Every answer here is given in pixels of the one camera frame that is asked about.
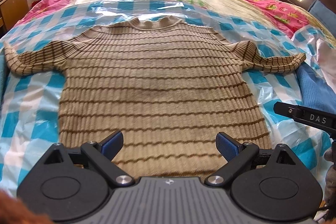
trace sweater sleeve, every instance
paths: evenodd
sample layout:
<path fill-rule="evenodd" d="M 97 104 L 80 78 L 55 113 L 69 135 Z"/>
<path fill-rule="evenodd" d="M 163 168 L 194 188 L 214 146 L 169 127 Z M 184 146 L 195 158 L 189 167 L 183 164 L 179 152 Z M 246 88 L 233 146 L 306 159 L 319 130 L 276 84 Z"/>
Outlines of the sweater sleeve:
<path fill-rule="evenodd" d="M 266 72 L 286 73 L 296 70 L 306 59 L 304 53 L 284 57 L 261 57 L 256 45 L 251 41 L 241 41 L 230 45 L 232 52 L 244 62 L 243 70 L 257 69 Z"/>
<path fill-rule="evenodd" d="M 5 58 L 11 72 L 17 75 L 30 75 L 48 70 L 61 70 L 61 65 L 75 49 L 71 42 L 52 41 L 38 51 L 18 54 L 4 42 Z"/>

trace bed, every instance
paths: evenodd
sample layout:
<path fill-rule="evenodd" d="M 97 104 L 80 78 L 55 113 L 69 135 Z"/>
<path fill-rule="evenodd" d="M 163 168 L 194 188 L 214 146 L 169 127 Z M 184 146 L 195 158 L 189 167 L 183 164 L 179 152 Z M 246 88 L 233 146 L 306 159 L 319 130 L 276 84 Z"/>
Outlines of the bed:
<path fill-rule="evenodd" d="M 231 42 L 252 40 L 264 57 L 304 52 L 308 65 L 323 77 L 318 45 L 323 42 L 333 49 L 335 39 L 323 31 L 323 26 L 309 21 L 305 12 L 289 4 L 277 3 L 280 11 L 287 11 L 286 15 L 295 19 L 295 24 L 279 21 L 276 13 L 265 15 L 251 4 L 273 5 L 270 1 L 273 0 L 42 0 L 0 40 L 0 45 L 3 48 L 6 41 L 18 52 L 38 50 L 50 41 L 69 39 L 94 25 L 174 15 L 189 24 L 213 27 Z M 58 102 L 64 77 L 56 71 L 26 77 L 9 73 L 6 77 L 2 71 L 0 188 L 15 195 L 25 175 L 58 141 Z M 330 163 L 323 160 L 323 153 L 331 145 L 329 135 L 273 111 L 275 102 L 301 103 L 295 73 L 277 75 L 248 70 L 243 78 L 264 114 L 272 145 L 288 144 L 324 186 Z"/>

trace wooden desk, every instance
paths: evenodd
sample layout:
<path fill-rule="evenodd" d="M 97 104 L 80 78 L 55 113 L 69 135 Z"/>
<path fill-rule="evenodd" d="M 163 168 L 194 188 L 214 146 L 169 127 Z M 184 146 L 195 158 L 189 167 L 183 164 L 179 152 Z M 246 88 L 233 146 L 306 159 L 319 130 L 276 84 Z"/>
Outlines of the wooden desk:
<path fill-rule="evenodd" d="M 3 0 L 0 2 L 0 27 L 8 32 L 20 19 L 28 13 L 27 0 Z"/>

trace silver pivot bolt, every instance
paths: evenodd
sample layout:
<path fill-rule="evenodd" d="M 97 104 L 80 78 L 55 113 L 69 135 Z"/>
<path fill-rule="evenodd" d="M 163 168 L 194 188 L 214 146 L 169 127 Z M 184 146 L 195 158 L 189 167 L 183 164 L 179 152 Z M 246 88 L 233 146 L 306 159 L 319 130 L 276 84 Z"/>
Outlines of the silver pivot bolt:
<path fill-rule="evenodd" d="M 210 176 L 208 177 L 208 182 L 213 185 L 221 184 L 224 182 L 224 178 L 221 176 Z"/>
<path fill-rule="evenodd" d="M 132 181 L 132 178 L 128 175 L 121 175 L 121 176 L 118 176 L 116 177 L 116 182 L 121 184 L 121 185 L 125 185 L 125 184 L 128 184 Z"/>

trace gray ribbed panel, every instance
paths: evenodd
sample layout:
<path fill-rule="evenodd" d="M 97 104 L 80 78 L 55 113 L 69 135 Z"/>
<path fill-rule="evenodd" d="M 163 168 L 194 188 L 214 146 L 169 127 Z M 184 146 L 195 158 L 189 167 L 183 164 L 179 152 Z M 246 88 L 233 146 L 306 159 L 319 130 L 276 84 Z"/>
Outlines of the gray ribbed panel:
<path fill-rule="evenodd" d="M 80 224 L 262 224 L 239 210 L 222 189 L 198 178 L 142 178 L 119 188 L 107 205 Z M 302 224 L 314 224 L 307 220 Z"/>

